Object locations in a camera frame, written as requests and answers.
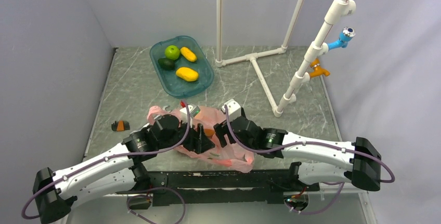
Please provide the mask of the orange fake fruit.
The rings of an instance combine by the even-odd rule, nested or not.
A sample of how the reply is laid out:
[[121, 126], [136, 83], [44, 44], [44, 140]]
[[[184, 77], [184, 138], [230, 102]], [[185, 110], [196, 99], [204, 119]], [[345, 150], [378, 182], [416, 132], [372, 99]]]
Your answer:
[[211, 138], [213, 135], [215, 135], [215, 130], [213, 130], [213, 129], [205, 129], [204, 130], [204, 134], [207, 137]]

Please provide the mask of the pink plastic bag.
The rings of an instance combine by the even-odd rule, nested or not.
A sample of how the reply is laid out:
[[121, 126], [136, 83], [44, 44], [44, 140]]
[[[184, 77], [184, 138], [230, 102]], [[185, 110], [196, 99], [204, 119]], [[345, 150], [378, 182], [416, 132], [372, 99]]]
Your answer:
[[[202, 124], [204, 129], [214, 130], [215, 124], [221, 123], [226, 119], [221, 110], [205, 106], [200, 106], [199, 108], [200, 113], [193, 118], [193, 124], [195, 126]], [[219, 165], [239, 172], [248, 173], [252, 170], [254, 153], [245, 150], [236, 143], [228, 144], [222, 148], [216, 135], [213, 135], [210, 139], [214, 142], [215, 148], [201, 154], [188, 151], [183, 145], [174, 148], [174, 150], [192, 158], [193, 160]]]

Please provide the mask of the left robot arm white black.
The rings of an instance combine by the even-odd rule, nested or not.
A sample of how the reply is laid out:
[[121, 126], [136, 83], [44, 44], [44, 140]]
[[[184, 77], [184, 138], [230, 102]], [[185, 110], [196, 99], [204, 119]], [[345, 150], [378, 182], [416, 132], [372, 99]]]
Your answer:
[[36, 173], [33, 197], [41, 223], [53, 223], [71, 210], [102, 195], [121, 191], [142, 193], [151, 181], [144, 161], [173, 148], [196, 154], [215, 147], [201, 123], [189, 126], [171, 114], [133, 131], [122, 142], [85, 162]]

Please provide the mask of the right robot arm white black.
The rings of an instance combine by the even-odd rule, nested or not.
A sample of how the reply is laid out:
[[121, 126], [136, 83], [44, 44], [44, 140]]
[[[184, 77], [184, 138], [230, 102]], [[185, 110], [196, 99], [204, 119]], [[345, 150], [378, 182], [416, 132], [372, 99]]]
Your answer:
[[292, 190], [315, 183], [350, 182], [365, 191], [381, 187], [381, 155], [366, 138], [326, 141], [277, 128], [261, 128], [248, 120], [241, 106], [224, 105], [226, 120], [215, 126], [222, 144], [231, 144], [267, 159], [297, 159], [290, 166], [287, 185]]

